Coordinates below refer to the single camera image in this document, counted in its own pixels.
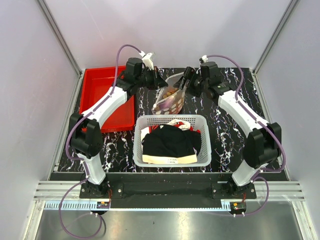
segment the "clothing label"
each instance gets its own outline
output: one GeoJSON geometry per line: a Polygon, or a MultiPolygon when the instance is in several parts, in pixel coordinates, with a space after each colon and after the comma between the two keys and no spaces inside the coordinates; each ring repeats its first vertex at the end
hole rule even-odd
{"type": "Polygon", "coordinates": [[[176,158],[168,158],[166,160],[166,163],[167,164],[178,164],[178,159],[176,159],[176,158]]]}

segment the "white plastic basket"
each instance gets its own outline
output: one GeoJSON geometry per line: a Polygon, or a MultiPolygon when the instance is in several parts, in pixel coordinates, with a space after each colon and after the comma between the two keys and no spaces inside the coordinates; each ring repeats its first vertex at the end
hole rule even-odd
{"type": "Polygon", "coordinates": [[[133,160],[139,167],[176,168],[176,167],[204,167],[211,162],[211,144],[207,120],[201,115],[144,115],[140,116],[134,129],[133,160]],[[167,124],[173,119],[187,121],[195,130],[201,131],[201,150],[197,156],[197,163],[190,164],[151,164],[142,161],[141,129],[149,126],[167,124]]]}

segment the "robotic arm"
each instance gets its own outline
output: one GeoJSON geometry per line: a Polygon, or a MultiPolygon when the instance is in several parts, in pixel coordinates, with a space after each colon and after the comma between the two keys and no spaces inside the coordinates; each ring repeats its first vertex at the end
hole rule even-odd
{"type": "MultiPolygon", "coordinates": [[[[152,55],[152,53],[148,53],[144,55],[142,60],[129,58],[125,71],[117,78],[116,87],[109,99],[103,102],[110,95],[111,89],[90,109],[82,114],[74,113],[70,117],[69,130],[83,116],[94,112],[76,128],[71,136],[70,146],[84,160],[89,184],[102,194],[104,191],[100,186],[107,179],[99,154],[103,147],[100,128],[118,107],[136,94],[138,88],[147,87],[154,90],[168,86],[160,77],[157,67],[154,66],[151,60],[152,55]]],[[[279,141],[281,141],[281,127],[277,123],[269,124],[258,116],[240,97],[236,99],[235,87],[229,82],[222,82],[215,62],[208,62],[205,56],[200,59],[200,62],[200,72],[196,72],[192,67],[187,67],[181,79],[174,86],[183,89],[187,84],[187,93],[195,97],[200,97],[202,93],[205,93],[209,99],[230,114],[243,130],[246,136],[243,161],[232,174],[226,188],[231,195],[239,194],[249,187],[251,179],[260,172],[261,168],[281,155],[274,139],[258,122],[266,125],[279,141]],[[256,120],[240,106],[239,102],[256,120]]]]}

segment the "black marble tabletop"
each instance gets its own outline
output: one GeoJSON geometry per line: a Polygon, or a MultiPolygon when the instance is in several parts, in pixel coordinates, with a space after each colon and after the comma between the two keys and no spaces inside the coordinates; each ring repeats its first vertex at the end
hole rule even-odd
{"type": "MultiPolygon", "coordinates": [[[[184,68],[161,68],[163,79],[184,71],[184,68]]],[[[244,84],[239,92],[240,97],[261,117],[264,117],[255,83],[249,68],[242,69],[244,84]]],[[[237,68],[221,68],[224,80],[236,86],[240,82],[240,72],[237,68]]],[[[74,108],[79,111],[81,89],[74,108]]],[[[157,91],[141,88],[135,96],[136,118],[142,115],[152,115],[152,106],[156,101],[157,91]]],[[[207,119],[211,142],[211,163],[206,167],[139,167],[133,161],[134,130],[103,134],[103,169],[106,172],[128,173],[205,173],[233,172],[242,161],[242,150],[245,143],[244,133],[237,123],[223,109],[217,107],[206,96],[200,98],[185,95],[181,114],[199,114],[207,119]]],[[[65,152],[62,153],[58,172],[83,172],[79,161],[71,161],[65,152]]]]}

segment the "transparent bag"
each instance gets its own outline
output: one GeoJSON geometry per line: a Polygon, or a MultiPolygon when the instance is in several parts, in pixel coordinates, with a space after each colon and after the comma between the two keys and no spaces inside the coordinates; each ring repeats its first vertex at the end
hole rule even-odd
{"type": "Polygon", "coordinates": [[[172,115],[178,114],[185,102],[185,94],[187,87],[178,89],[173,87],[184,73],[178,73],[168,77],[165,81],[168,83],[167,87],[160,90],[160,93],[151,109],[154,115],[172,115]]]}

